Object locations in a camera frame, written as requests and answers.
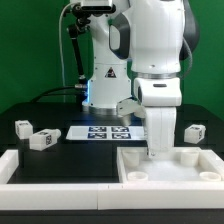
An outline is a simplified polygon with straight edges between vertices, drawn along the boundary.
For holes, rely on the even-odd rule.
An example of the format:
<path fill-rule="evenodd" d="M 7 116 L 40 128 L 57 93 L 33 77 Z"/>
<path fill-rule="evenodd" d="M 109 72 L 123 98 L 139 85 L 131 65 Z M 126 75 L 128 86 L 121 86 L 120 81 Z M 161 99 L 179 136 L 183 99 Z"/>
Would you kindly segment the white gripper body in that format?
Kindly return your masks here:
<path fill-rule="evenodd" d="M 134 95 L 143 107 L 148 149 L 170 150 L 174 146 L 176 108 L 182 101 L 180 79 L 136 78 Z"/>

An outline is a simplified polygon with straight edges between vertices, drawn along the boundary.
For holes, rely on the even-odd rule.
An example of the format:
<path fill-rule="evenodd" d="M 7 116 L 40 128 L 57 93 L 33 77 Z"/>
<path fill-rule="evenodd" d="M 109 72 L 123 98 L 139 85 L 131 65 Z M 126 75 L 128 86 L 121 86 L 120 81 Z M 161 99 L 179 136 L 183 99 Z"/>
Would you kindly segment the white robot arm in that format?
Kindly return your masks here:
<path fill-rule="evenodd" d="M 83 105 L 143 119 L 150 152 L 174 146 L 181 105 L 180 62 L 191 60 L 199 31 L 189 0 L 81 0 L 90 19 L 94 72 Z"/>

